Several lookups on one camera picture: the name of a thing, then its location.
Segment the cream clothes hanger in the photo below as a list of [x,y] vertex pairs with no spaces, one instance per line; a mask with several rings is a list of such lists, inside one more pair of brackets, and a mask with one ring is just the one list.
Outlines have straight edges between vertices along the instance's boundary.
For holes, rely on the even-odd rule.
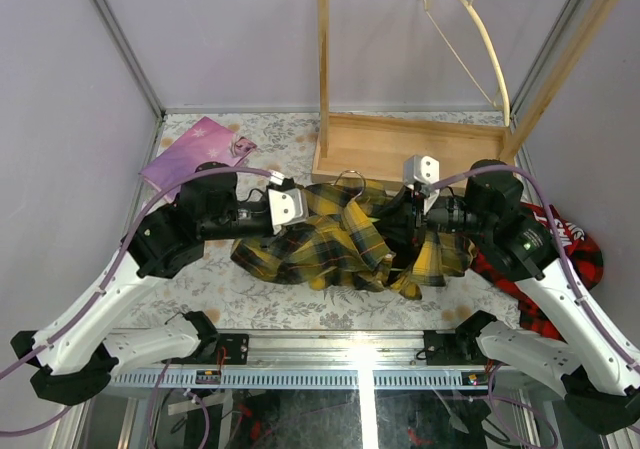
[[417,1],[470,85],[507,127],[512,115],[507,78],[477,0]]

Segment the green clothes hanger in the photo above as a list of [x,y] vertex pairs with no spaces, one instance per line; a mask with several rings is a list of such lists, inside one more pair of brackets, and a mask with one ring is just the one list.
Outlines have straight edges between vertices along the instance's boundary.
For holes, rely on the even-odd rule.
[[346,192],[348,202],[355,201],[372,221],[395,214],[403,202],[405,190],[392,194],[382,182],[365,178],[355,170],[345,170],[331,182]]

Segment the yellow plaid shirt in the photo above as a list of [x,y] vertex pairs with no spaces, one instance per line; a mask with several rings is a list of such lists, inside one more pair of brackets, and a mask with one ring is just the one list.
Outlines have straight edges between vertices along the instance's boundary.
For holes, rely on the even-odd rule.
[[448,278],[464,276],[478,254],[462,235],[429,231],[414,245],[414,255],[402,258],[387,246],[376,221],[346,200],[344,190],[325,183],[309,185],[304,193],[308,219],[272,241],[236,240],[231,259],[237,266],[268,283],[389,290],[419,300],[422,287],[443,287]]

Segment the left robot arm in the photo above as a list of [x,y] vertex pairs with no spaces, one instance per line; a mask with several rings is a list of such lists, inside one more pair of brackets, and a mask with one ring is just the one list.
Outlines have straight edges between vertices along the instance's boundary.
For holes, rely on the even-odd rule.
[[30,384],[41,400],[83,403],[123,373],[160,361],[208,363],[219,350],[219,332],[201,311],[187,311],[160,327],[116,334],[114,328],[163,281],[200,260],[210,240],[270,237],[292,216],[291,180],[269,178],[256,201],[236,194],[243,169],[208,162],[180,178],[166,203],[156,195],[132,223],[108,267],[54,322],[20,331],[11,340],[17,365],[36,371]]

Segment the aluminium mounting rail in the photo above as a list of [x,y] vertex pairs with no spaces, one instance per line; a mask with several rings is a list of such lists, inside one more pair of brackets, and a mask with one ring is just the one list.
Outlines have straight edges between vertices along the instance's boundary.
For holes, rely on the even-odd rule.
[[370,370],[382,387],[480,385],[491,361],[563,394],[574,376],[606,393],[618,377],[612,351],[595,335],[569,343],[502,322],[454,331],[254,331],[222,333],[215,347],[186,355],[195,339],[175,328],[107,336],[101,353],[115,358],[112,385],[144,387],[349,388]]

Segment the purple folded cloth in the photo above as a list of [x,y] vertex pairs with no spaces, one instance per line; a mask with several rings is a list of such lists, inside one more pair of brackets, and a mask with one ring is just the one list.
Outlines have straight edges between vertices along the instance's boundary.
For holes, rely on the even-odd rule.
[[242,165],[257,148],[249,138],[202,117],[141,171],[145,183],[160,192],[176,180],[193,174],[204,163]]

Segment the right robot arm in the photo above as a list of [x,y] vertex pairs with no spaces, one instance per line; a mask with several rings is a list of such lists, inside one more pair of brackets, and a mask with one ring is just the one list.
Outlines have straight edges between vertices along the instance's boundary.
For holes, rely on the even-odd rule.
[[571,264],[551,207],[546,223],[526,211],[526,185],[539,187],[525,170],[484,159],[442,179],[439,163],[414,155],[403,165],[401,199],[381,217],[403,241],[428,231],[469,238],[491,269],[512,282],[558,330],[553,340],[511,329],[490,315],[473,317],[456,338],[467,363],[484,357],[510,365],[560,396],[573,415],[601,435],[631,429],[639,421],[639,349],[589,294]]

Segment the wooden clothes rack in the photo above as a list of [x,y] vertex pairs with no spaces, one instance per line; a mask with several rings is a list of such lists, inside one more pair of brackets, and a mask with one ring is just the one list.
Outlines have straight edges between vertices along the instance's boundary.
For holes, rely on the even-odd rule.
[[333,112],[329,97],[329,0],[317,0],[320,128],[311,178],[328,182],[356,170],[390,188],[405,159],[419,153],[451,176],[483,158],[511,162],[619,0],[594,0],[516,127],[407,120]]

